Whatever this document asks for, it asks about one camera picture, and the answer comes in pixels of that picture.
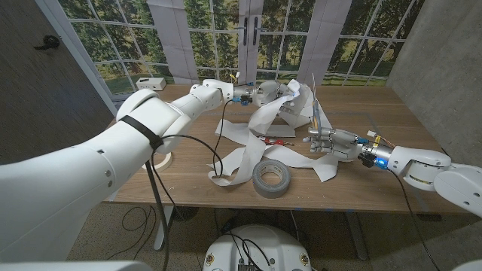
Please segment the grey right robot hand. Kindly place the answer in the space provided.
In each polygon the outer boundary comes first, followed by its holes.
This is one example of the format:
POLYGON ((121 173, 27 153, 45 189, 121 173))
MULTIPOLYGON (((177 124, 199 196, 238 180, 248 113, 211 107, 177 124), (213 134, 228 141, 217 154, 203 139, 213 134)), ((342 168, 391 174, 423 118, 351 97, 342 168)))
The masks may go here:
POLYGON ((373 141, 342 129, 321 128, 318 131, 310 127, 308 132, 309 136, 303 142, 310 143, 311 152, 332 154, 342 162, 358 159, 368 168, 377 166, 385 169, 395 148, 380 142, 380 137, 372 131, 371 134, 377 136, 373 141))

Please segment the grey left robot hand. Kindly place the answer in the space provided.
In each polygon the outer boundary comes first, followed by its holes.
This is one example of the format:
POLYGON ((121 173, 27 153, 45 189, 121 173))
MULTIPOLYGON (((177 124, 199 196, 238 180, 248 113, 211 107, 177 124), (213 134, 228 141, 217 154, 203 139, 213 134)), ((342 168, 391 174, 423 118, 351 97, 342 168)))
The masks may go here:
POLYGON ((257 86, 236 86, 234 87, 234 102, 242 105, 253 104, 258 107, 266 105, 282 96, 292 95, 293 92, 285 85, 277 81, 265 81, 257 86))

